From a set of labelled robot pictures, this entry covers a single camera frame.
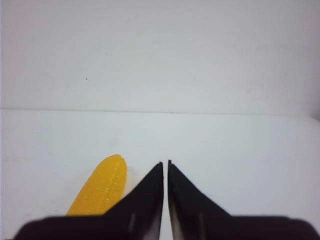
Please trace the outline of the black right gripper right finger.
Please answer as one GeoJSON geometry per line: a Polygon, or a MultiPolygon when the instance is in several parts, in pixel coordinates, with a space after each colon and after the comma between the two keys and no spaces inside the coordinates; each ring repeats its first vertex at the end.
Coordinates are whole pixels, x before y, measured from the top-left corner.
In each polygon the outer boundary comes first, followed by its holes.
{"type": "Polygon", "coordinates": [[[285,216],[231,215],[204,195],[171,161],[167,199],[175,240],[318,240],[305,220],[285,216]]]}

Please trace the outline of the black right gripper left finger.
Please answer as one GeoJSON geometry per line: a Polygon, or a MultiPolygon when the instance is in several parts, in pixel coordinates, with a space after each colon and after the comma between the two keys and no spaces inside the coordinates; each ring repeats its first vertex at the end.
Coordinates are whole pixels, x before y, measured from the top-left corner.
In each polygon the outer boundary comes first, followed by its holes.
{"type": "Polygon", "coordinates": [[[163,163],[102,215],[57,216],[25,224],[16,240],[158,240],[164,199],[163,163]]]}

